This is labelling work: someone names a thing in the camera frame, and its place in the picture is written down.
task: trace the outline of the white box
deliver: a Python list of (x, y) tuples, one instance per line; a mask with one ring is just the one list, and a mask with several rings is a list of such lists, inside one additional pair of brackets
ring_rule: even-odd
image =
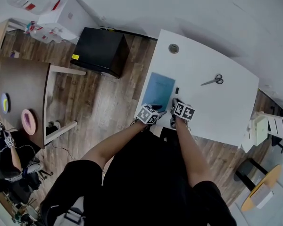
[(268, 131), (268, 119), (267, 117), (260, 115), (253, 120), (254, 126), (254, 143), (260, 145), (267, 138)]
[(258, 209), (261, 209), (272, 198), (273, 195), (274, 193), (271, 191), (269, 186), (263, 183), (250, 197), (250, 199)]
[(147, 125), (153, 125), (158, 118), (158, 113), (148, 104), (143, 104), (136, 117)]
[(190, 121), (194, 115), (195, 110), (184, 103), (178, 102), (174, 114), (177, 115), (180, 118), (183, 118), (184, 120)]
[(99, 28), (76, 0), (61, 0), (54, 11), (40, 15), (37, 24), (65, 40), (76, 42), (85, 27)]

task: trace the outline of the black stool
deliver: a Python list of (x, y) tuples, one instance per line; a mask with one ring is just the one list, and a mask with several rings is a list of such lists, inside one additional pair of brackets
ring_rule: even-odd
[(256, 185), (247, 177), (247, 175), (250, 173), (254, 166), (265, 175), (268, 173), (268, 171), (266, 171), (263, 167), (256, 163), (254, 159), (248, 158), (240, 164), (234, 174), (234, 180), (236, 182), (242, 181), (250, 191), (252, 191), (256, 187)]
[(123, 33), (86, 27), (70, 62), (96, 73), (119, 79), (129, 51)]

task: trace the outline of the cable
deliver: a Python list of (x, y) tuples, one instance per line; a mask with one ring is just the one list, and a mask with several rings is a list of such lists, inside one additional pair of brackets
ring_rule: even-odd
[(36, 159), (36, 152), (34, 151), (34, 149), (33, 149), (33, 147), (32, 147), (31, 145), (23, 145), (23, 146), (29, 146), (29, 147), (33, 150), (33, 153), (34, 153), (34, 159), (33, 159), (32, 162), (30, 163), (30, 165), (27, 166), (27, 168), (28, 168), (28, 167), (30, 167), (30, 166), (34, 163), (34, 160)]
[(68, 152), (68, 154), (69, 154), (69, 156), (71, 157), (71, 159), (74, 161), (74, 159), (72, 158), (72, 156), (71, 156), (70, 152), (69, 152), (67, 149), (65, 149), (65, 148), (63, 148), (63, 147), (56, 147), (56, 146), (54, 146), (54, 145), (53, 145), (53, 143), (52, 143), (52, 142), (51, 142), (51, 144), (52, 144), (52, 146), (53, 146), (54, 148), (57, 148), (57, 149), (63, 149), (63, 150), (65, 150), (65, 151), (67, 151), (67, 152)]
[(131, 122), (130, 126), (132, 126), (133, 124), (135, 124), (137, 121), (138, 121), (138, 119), (137, 119), (137, 118), (135, 118), (135, 119), (134, 119), (134, 121), (133, 121), (133, 122)]
[[(9, 131), (9, 130), (16, 130), (16, 128), (8, 129), (7, 131)], [(18, 131), (18, 130), (17, 130), (17, 131)]]

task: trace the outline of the yellow label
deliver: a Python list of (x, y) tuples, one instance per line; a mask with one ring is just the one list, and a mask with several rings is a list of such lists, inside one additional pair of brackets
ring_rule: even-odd
[(7, 111), (7, 103), (8, 103), (8, 100), (5, 98), (5, 99), (3, 100), (3, 110), (4, 110), (4, 112)]
[(72, 55), (72, 57), (71, 58), (73, 58), (73, 59), (79, 59), (79, 55)]

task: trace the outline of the table leg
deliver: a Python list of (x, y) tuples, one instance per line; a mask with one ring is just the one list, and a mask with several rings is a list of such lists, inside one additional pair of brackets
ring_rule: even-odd
[(246, 175), (242, 175), (238, 171), (236, 171), (235, 174), (250, 191), (252, 191), (256, 187), (256, 185)]
[(65, 132), (69, 131), (70, 129), (72, 129), (76, 125), (77, 125), (77, 122), (73, 121), (73, 122), (67, 124), (66, 126), (63, 126), (62, 128), (50, 133), (49, 135), (46, 136), (45, 145), (48, 144), (49, 142), (51, 142), (52, 140), (56, 139), (57, 137), (61, 136)]
[(258, 168), (265, 175), (268, 173), (263, 167), (261, 167), (254, 159), (250, 158), (250, 163), (253, 164), (256, 168)]
[(59, 73), (70, 73), (70, 74), (86, 75), (86, 71), (74, 70), (74, 69), (69, 69), (69, 68), (60, 67), (60, 66), (55, 66), (55, 65), (51, 65), (51, 66), (50, 66), (50, 72), (59, 72)]

